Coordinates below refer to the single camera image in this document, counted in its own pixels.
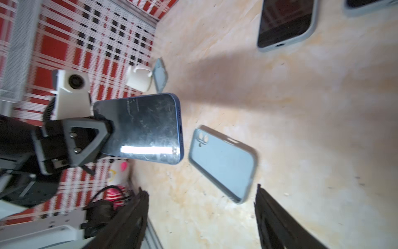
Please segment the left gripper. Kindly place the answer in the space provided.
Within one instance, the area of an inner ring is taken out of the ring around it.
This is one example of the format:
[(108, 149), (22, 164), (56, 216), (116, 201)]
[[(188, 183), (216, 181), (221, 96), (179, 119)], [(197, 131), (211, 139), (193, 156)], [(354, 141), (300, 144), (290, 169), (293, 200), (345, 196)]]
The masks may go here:
[(107, 120), (70, 118), (53, 120), (31, 132), (42, 174), (53, 175), (95, 161), (111, 135)]

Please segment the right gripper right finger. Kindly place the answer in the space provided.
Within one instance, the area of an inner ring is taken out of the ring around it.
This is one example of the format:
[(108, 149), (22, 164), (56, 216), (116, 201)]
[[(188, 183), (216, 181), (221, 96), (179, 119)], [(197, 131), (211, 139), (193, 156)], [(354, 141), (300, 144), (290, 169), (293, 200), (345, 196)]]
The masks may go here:
[(263, 249), (325, 249), (260, 184), (257, 185), (255, 214)]

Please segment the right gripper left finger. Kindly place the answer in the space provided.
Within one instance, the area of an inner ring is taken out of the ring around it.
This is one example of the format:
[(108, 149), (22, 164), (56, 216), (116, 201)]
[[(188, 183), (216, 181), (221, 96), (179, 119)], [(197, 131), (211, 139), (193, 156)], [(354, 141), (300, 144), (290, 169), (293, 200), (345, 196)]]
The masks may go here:
[(90, 202), (82, 223), (85, 238), (92, 238), (84, 249), (140, 249), (147, 228), (149, 194), (142, 189), (117, 209), (108, 200)]

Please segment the light blue cased phone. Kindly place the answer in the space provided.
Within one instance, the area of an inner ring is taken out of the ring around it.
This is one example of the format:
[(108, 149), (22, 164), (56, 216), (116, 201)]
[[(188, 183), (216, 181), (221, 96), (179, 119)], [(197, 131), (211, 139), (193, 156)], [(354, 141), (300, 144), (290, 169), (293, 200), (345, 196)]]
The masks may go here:
[(246, 201), (258, 165), (254, 148), (202, 125), (193, 132), (188, 160), (234, 203)]

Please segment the blue case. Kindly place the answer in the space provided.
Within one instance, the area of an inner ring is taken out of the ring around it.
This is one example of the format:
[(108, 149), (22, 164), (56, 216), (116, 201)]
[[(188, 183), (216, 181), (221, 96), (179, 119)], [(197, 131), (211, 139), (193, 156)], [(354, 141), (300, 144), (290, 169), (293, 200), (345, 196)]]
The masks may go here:
[(168, 81), (168, 73), (162, 58), (156, 60), (152, 74), (157, 93), (162, 93)]

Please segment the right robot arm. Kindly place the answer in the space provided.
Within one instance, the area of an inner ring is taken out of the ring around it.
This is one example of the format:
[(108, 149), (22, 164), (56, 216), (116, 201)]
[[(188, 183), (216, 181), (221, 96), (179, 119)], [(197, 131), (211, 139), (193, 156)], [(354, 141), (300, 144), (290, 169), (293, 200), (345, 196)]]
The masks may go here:
[[(160, 249), (148, 218), (149, 195), (124, 197), (124, 206), (90, 202), (70, 213), (1, 227), (2, 249)], [(255, 215), (263, 249), (324, 249), (265, 189), (257, 187)]]

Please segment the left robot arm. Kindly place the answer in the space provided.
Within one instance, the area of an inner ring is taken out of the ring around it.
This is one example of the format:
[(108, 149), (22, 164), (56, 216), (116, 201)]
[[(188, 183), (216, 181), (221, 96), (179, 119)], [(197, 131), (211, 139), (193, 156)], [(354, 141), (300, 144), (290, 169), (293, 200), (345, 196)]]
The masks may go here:
[(32, 208), (56, 193), (62, 172), (101, 157), (112, 133), (108, 120), (49, 120), (41, 127), (1, 116), (1, 200)]

